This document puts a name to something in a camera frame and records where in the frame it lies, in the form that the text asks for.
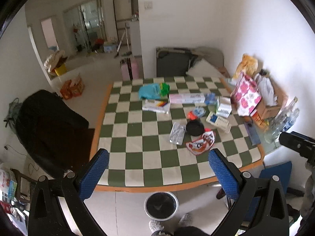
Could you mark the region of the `white foam board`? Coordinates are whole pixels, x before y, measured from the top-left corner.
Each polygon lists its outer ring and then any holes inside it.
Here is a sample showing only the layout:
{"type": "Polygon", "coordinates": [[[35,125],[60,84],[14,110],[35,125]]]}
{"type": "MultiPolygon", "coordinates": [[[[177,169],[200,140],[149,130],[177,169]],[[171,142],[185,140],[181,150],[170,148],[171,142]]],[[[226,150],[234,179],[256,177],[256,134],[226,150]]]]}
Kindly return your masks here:
{"type": "Polygon", "coordinates": [[[224,77],[217,68],[205,59],[196,62],[194,66],[186,72],[186,74],[192,77],[224,77]]]}

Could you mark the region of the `black covered chair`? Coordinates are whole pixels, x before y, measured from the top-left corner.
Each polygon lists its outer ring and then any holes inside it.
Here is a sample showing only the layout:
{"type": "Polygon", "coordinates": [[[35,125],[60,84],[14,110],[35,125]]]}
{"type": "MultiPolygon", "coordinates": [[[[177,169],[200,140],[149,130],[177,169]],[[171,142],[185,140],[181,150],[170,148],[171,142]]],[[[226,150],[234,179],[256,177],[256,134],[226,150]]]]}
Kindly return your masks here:
{"type": "Polygon", "coordinates": [[[16,133],[31,158],[47,174],[60,178],[88,163],[94,129],[60,97],[41,89],[19,110],[16,133]]]}

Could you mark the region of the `red blue milk carton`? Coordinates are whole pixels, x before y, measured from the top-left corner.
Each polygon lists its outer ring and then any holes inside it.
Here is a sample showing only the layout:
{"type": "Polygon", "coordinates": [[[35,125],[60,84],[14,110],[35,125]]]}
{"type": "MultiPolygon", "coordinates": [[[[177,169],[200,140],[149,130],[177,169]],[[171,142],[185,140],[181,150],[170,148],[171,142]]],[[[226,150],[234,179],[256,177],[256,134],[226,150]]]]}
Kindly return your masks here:
{"type": "Polygon", "coordinates": [[[200,119],[206,114],[206,110],[203,107],[195,107],[187,114],[187,118],[190,120],[200,119]]]}

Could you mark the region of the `grey round trash bin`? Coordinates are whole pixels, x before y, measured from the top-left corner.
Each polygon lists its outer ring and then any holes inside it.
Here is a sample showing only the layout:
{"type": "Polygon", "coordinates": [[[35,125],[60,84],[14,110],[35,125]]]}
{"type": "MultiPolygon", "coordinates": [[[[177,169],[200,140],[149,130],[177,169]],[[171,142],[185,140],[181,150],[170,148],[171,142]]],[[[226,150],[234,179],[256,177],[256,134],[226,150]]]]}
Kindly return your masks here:
{"type": "Polygon", "coordinates": [[[157,221],[173,218],[179,207],[177,197],[171,192],[155,192],[146,198],[144,210],[148,217],[157,221]]]}

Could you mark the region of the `green white checkered tablecloth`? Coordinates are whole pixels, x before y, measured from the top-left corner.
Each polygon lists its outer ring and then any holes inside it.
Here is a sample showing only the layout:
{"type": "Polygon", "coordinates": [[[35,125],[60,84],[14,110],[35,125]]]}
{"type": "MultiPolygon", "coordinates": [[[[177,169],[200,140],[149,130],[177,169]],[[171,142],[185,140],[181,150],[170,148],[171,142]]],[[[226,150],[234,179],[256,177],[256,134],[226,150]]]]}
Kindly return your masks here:
{"type": "Polygon", "coordinates": [[[96,189],[111,192],[179,191],[214,182],[208,162],[208,147],[187,147],[196,137],[186,131],[190,112],[197,110],[205,131],[214,136],[214,147],[242,171],[263,163],[264,149],[253,144],[245,123],[236,111],[228,117],[229,131],[208,123],[215,112],[205,103],[158,102],[151,111],[139,98],[141,87],[167,84],[174,94],[196,98],[212,93],[228,97],[231,89],[216,77],[166,77],[114,82],[107,87],[95,128],[91,154],[109,152],[109,163],[96,189]]]}

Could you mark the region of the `white blue medicine box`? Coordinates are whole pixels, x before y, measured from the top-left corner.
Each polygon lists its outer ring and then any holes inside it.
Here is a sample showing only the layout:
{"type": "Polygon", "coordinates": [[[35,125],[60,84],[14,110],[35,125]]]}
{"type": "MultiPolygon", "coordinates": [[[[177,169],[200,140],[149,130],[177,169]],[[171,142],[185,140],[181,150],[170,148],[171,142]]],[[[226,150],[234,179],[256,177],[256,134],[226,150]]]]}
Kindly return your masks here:
{"type": "Polygon", "coordinates": [[[221,129],[225,133],[229,133],[231,130],[230,122],[212,111],[208,114],[206,122],[221,129]]]}

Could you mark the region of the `silver blister pill pack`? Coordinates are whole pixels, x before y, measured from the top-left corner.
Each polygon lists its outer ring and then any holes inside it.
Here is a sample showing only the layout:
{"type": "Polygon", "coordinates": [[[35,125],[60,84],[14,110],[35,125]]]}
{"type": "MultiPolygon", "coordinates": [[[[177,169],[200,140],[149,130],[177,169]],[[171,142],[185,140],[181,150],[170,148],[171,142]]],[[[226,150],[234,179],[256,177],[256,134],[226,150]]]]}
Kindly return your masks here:
{"type": "Polygon", "coordinates": [[[169,142],[176,145],[182,145],[186,132],[186,125],[174,122],[169,135],[169,142]]]}

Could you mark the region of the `green white medicine box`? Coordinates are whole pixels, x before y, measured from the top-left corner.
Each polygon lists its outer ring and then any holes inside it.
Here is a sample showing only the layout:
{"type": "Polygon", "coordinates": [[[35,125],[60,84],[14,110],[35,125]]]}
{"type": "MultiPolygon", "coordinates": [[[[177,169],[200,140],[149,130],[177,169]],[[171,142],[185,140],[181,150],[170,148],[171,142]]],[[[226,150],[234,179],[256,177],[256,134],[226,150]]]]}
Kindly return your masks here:
{"type": "Polygon", "coordinates": [[[228,97],[219,96],[216,101],[216,115],[228,118],[231,112],[231,99],[228,97]]]}

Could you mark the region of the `left grey slipper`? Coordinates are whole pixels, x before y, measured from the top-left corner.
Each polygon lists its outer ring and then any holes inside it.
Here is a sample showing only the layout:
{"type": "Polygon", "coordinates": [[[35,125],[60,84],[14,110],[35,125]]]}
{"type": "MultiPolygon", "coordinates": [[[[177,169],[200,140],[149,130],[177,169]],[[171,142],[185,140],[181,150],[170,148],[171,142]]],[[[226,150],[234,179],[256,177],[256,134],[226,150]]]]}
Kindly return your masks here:
{"type": "Polygon", "coordinates": [[[158,220],[151,219],[149,221],[149,229],[151,233],[160,232],[164,230],[164,226],[158,220]]]}

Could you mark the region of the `white box rainbow stripes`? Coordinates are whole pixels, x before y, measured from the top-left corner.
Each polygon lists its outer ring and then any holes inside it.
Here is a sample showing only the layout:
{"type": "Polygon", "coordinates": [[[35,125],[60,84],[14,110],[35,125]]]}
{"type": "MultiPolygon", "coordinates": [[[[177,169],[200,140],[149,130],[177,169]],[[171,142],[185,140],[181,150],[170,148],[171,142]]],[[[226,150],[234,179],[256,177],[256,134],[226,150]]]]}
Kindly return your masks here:
{"type": "Polygon", "coordinates": [[[144,100],[142,111],[168,114],[170,111],[170,103],[168,101],[161,100],[144,100]]]}

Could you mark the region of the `blue green rice bag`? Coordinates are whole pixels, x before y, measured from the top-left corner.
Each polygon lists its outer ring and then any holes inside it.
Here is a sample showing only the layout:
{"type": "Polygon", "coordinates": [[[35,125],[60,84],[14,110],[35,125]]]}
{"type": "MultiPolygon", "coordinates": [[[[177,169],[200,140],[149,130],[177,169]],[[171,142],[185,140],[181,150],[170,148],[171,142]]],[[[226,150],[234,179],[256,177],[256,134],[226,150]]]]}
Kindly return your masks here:
{"type": "Polygon", "coordinates": [[[170,86],[166,83],[153,83],[142,86],[138,91],[140,99],[160,100],[167,96],[170,91],[170,86]]]}

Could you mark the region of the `long pink white box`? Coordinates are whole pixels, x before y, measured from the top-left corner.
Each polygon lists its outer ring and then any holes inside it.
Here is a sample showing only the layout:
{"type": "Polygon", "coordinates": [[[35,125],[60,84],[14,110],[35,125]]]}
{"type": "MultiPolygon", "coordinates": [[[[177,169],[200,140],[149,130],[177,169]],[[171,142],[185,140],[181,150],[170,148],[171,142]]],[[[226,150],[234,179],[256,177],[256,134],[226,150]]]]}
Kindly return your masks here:
{"type": "Polygon", "coordinates": [[[170,94],[169,102],[171,104],[196,104],[204,103],[205,95],[203,93],[181,93],[170,94]]]}

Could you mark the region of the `red white snack bag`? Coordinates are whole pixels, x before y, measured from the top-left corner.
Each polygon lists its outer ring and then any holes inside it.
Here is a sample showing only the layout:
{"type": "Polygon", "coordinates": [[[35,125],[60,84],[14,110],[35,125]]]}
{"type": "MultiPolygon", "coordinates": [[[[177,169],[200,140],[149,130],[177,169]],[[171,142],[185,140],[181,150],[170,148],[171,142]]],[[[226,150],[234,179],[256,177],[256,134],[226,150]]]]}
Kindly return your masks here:
{"type": "Polygon", "coordinates": [[[211,129],[206,131],[197,139],[192,142],[187,142],[187,149],[195,156],[201,155],[202,153],[209,151],[215,143],[215,132],[211,129]]]}

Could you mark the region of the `blue plastic wrapper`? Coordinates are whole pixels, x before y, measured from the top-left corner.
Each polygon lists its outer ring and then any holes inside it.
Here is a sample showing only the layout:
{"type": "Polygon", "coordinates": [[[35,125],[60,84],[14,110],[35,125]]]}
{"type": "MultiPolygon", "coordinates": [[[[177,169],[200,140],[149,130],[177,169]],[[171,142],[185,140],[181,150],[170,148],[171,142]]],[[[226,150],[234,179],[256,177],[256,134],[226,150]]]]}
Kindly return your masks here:
{"type": "Polygon", "coordinates": [[[205,104],[206,105],[216,105],[217,103],[217,96],[215,93],[207,93],[205,95],[205,104]]]}

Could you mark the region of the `black round plastic lid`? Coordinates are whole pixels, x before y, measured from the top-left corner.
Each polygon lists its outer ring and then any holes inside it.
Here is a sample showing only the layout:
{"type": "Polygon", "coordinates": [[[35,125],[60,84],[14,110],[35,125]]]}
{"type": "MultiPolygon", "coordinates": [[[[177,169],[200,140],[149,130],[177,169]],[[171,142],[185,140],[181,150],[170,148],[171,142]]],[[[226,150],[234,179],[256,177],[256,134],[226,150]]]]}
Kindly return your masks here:
{"type": "Polygon", "coordinates": [[[200,136],[205,132],[205,127],[199,119],[190,120],[186,124],[186,132],[191,136],[200,136]]]}

